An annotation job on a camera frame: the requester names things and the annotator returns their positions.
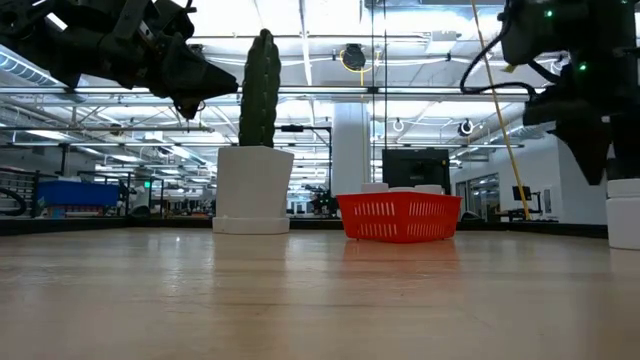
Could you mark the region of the white building column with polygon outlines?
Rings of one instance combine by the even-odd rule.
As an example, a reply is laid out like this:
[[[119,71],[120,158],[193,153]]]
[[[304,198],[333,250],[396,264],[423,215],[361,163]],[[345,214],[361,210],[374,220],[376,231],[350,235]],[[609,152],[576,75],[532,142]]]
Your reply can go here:
[[[370,135],[366,103],[337,103],[332,124],[334,195],[358,193],[370,181]]]

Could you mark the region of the blue covered cart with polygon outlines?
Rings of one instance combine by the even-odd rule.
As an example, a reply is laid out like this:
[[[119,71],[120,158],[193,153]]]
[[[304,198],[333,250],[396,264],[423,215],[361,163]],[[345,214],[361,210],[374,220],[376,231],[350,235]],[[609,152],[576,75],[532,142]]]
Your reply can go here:
[[[109,184],[46,181],[38,185],[37,196],[49,206],[115,206],[119,186]]]

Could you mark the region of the white plant pot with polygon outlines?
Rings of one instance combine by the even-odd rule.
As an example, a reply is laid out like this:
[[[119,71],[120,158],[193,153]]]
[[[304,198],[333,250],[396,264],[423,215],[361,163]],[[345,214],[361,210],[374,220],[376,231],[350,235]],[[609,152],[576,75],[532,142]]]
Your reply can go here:
[[[217,217],[285,217],[292,153],[266,146],[225,147],[217,161]]]

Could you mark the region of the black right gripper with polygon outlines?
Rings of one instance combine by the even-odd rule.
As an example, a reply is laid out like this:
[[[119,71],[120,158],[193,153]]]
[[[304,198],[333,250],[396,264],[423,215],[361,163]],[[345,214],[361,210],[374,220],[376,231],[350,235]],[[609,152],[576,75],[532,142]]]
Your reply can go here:
[[[612,141],[621,178],[640,178],[640,81],[637,69],[564,69],[562,119],[549,133],[565,143],[589,185],[599,185]]]

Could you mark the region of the red plastic basket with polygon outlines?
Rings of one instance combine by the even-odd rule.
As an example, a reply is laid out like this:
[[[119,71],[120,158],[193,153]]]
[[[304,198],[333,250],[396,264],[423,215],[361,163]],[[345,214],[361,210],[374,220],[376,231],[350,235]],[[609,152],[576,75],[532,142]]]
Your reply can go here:
[[[455,235],[461,198],[420,192],[338,195],[345,234],[390,243],[444,240]]]

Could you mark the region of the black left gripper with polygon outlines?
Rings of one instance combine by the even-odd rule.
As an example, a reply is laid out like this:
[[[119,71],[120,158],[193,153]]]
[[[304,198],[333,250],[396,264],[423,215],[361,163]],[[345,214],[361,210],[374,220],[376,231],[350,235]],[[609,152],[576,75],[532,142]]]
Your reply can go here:
[[[57,9],[65,27],[54,35],[54,77],[75,88],[91,75],[124,88],[145,87],[177,98],[176,111],[193,120],[212,98],[238,89],[236,78],[192,51],[176,33],[163,33],[159,9]]]

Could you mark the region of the green cactus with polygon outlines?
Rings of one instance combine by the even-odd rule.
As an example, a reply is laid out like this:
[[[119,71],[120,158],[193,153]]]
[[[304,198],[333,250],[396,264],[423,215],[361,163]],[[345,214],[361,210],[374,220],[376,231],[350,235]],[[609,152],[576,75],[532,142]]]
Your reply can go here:
[[[273,34],[262,29],[254,38],[241,85],[239,145],[274,147],[282,64]]]

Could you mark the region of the black gantry frame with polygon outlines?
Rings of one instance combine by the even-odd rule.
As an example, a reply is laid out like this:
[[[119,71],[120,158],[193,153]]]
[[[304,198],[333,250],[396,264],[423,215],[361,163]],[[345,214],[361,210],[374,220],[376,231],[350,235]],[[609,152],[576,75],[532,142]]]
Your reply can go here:
[[[274,148],[294,156],[288,198],[310,201],[318,194],[332,194],[332,128],[300,124],[276,127]]]

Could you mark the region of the black aluminium rig frame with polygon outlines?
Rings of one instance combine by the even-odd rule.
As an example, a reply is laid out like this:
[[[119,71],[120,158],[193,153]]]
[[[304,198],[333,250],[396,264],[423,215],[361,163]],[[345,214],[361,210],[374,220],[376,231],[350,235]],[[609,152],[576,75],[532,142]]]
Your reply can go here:
[[[129,218],[98,217],[79,219],[0,218],[0,236],[54,232],[110,230],[119,228],[211,228],[212,221],[204,218]],[[559,236],[607,239],[606,225],[564,224],[555,222],[459,222],[457,231],[512,231]]]

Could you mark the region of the white pot saucer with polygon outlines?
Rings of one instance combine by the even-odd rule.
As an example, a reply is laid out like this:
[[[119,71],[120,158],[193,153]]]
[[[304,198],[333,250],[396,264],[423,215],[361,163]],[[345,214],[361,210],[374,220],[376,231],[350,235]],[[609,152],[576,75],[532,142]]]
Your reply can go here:
[[[214,217],[214,233],[227,235],[278,235],[290,230],[290,219]]]

